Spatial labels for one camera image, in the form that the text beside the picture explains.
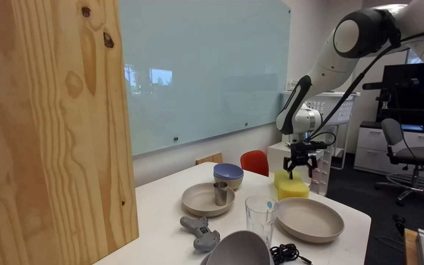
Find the wooden chair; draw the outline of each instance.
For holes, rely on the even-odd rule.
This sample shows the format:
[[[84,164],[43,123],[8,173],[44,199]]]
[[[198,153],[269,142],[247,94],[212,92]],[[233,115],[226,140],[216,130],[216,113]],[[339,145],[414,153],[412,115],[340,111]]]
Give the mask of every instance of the wooden chair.
[[[240,158],[243,170],[269,177],[268,158],[263,151],[254,150],[244,153]]]
[[[223,163],[222,153],[218,153],[212,156],[208,156],[206,158],[202,158],[195,161],[195,164],[202,164],[204,162],[214,162],[214,163]]]

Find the chair base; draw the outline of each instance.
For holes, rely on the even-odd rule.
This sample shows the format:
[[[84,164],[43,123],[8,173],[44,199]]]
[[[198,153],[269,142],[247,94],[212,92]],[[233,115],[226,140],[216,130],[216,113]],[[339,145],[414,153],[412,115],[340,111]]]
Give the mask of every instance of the chair base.
[[[387,179],[390,181],[390,183],[378,182],[375,184],[374,188],[377,190],[382,187],[404,189],[405,191],[403,191],[402,194],[398,196],[396,201],[397,205],[399,206],[404,206],[403,201],[411,194],[417,193],[424,196],[423,179],[404,174],[389,174],[387,175]]]

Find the black cable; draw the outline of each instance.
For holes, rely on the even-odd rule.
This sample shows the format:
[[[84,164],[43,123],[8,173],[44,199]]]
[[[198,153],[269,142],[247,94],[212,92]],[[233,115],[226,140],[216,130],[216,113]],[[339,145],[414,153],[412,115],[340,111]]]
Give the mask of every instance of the black cable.
[[[419,37],[424,37],[424,32],[422,33],[418,33],[409,37],[406,37],[402,40],[400,40],[400,42],[407,42],[408,40],[412,40],[412,39],[416,39]],[[318,131],[320,131],[325,125],[326,123],[328,123],[328,121],[331,119],[331,117],[336,113],[336,111],[338,109],[340,109],[341,105],[346,101],[346,99],[348,99],[348,97],[351,95],[351,93],[354,91],[354,89],[356,88],[356,86],[358,86],[358,84],[361,82],[361,80],[364,78],[365,74],[367,74],[367,72],[371,69],[371,67],[385,54],[387,54],[388,52],[390,52],[391,50],[394,49],[393,45],[390,45],[389,47],[387,47],[385,50],[383,50],[379,55],[377,55],[374,60],[372,60],[372,62],[358,75],[358,77],[356,77],[356,79],[351,83],[350,87],[348,87],[348,90],[343,94],[343,97],[340,99],[340,101],[338,101],[338,103],[336,104],[336,106],[332,109],[332,111],[330,112],[330,114],[325,118],[325,120],[322,122],[322,124],[320,124],[320,126],[313,132],[313,134],[311,134],[311,136],[309,136],[309,138],[313,137],[316,133],[318,133]]]
[[[382,244],[388,245],[389,247],[393,248],[394,250],[397,250],[397,251],[399,251],[399,252],[404,253],[404,251],[403,251],[402,249],[397,248],[395,245],[392,245],[391,243],[385,242],[385,241],[383,241],[382,239],[384,239],[384,240],[388,240],[388,241],[392,241],[392,242],[394,242],[394,243],[397,243],[397,244],[399,244],[399,245],[403,246],[403,243],[401,243],[401,242],[399,242],[399,241],[397,241],[397,240],[393,240],[393,239],[391,239],[391,238],[384,237],[384,236],[376,236],[376,237],[375,237],[375,239],[376,239],[376,240],[378,240],[378,241],[379,241],[380,243],[382,243]]]
[[[394,90],[395,92],[395,104],[397,105],[397,108],[400,109],[400,104],[399,104],[399,94],[397,93],[397,90]],[[402,128],[402,116],[400,115],[399,112],[399,124],[400,124],[400,130],[402,131],[402,140],[405,143],[405,146],[407,147],[407,149],[409,150],[410,154],[413,156],[414,160],[417,161],[417,164],[421,167],[421,169],[424,171],[424,166],[421,164],[421,162],[419,161],[419,159],[415,156],[415,154],[412,152],[412,149],[410,149],[410,146],[407,144],[407,140],[405,140],[405,134],[403,133],[403,128]]]
[[[299,250],[294,244],[279,245],[279,247],[272,247],[270,250],[274,265],[282,264],[286,261],[294,261],[300,258],[308,265],[312,265],[312,262],[299,254]]]
[[[334,133],[332,133],[331,131],[324,131],[324,132],[321,132],[319,134],[315,134],[314,136],[307,138],[308,140],[306,139],[306,141],[310,141],[313,138],[315,138],[317,136],[320,136],[322,134],[331,134],[331,135],[333,135],[333,141],[331,143],[327,144],[326,146],[330,146],[330,145],[332,145],[332,144],[334,144],[336,142],[336,135]]]

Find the black coiled cable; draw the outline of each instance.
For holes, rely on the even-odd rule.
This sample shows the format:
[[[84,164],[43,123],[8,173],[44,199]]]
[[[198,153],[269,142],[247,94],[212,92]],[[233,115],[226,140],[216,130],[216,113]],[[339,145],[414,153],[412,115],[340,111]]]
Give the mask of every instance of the black coiled cable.
[[[270,250],[274,265],[282,264],[286,261],[293,261],[297,258],[300,258],[305,263],[311,265],[312,262],[301,255],[299,255],[299,250],[294,244],[279,245],[279,247],[272,247]]]

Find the yellow sponge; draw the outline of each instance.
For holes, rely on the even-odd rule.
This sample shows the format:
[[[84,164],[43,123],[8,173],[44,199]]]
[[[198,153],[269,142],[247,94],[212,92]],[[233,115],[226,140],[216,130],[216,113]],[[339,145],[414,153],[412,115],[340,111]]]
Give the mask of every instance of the yellow sponge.
[[[286,171],[274,173],[274,186],[278,190],[278,200],[290,197],[308,198],[310,189],[301,180],[298,172],[292,172],[293,179],[289,178]]]

